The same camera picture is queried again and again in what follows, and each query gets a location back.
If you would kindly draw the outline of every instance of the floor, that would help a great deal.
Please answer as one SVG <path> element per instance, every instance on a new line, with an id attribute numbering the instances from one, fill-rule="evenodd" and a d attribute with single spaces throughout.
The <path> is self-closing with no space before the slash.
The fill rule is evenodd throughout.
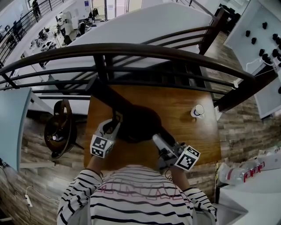
<path id="1" fill-rule="evenodd" d="M 226 36 L 220 34 L 207 56 L 217 58 L 224 63 L 240 67 L 232 50 L 223 46 Z M 234 78 L 208 70 L 211 77 L 223 77 L 224 80 Z M 22 143 L 22 158 L 25 162 L 40 161 L 50 157 L 50 151 L 43 139 L 44 126 L 49 115 L 29 112 L 25 122 Z M 269 118 L 261 121 L 254 98 L 250 98 L 229 112 L 224 113 L 218 121 L 222 161 L 241 162 L 258 153 L 259 149 L 271 147 L 281 141 L 281 117 Z M 83 144 L 85 124 L 78 125 L 77 143 Z M 0 208 L 10 214 L 14 224 L 55 225 L 58 202 L 49 200 L 29 188 L 28 195 L 33 203 L 30 213 L 26 206 L 26 188 L 33 186 L 40 193 L 49 198 L 59 199 L 68 183 L 83 169 L 83 150 L 74 147 L 65 154 L 53 168 L 22 169 L 16 173 L 11 168 L 5 168 L 8 184 L 2 170 L 0 170 Z M 214 197 L 215 165 L 214 163 L 195 166 L 187 174 L 190 184 L 204 191 L 210 199 Z"/>

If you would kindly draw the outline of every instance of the striped shirt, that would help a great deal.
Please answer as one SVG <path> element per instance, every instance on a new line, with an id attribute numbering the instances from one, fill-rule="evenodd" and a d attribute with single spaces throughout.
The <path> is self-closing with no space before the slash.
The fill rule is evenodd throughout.
<path id="1" fill-rule="evenodd" d="M 61 197 L 58 225 L 196 225 L 216 210 L 197 188 L 180 190 L 158 172 L 130 165 L 100 177 L 85 169 Z"/>

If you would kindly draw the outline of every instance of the power strip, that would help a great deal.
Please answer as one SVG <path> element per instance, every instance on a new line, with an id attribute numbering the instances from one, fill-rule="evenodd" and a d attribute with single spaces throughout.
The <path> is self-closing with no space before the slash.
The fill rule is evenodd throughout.
<path id="1" fill-rule="evenodd" d="M 33 207 L 33 205 L 32 205 L 32 203 L 31 203 L 31 201 L 30 201 L 30 198 L 29 198 L 29 196 L 28 195 L 25 195 L 25 199 L 27 200 L 27 205 L 29 206 L 29 207 Z"/>

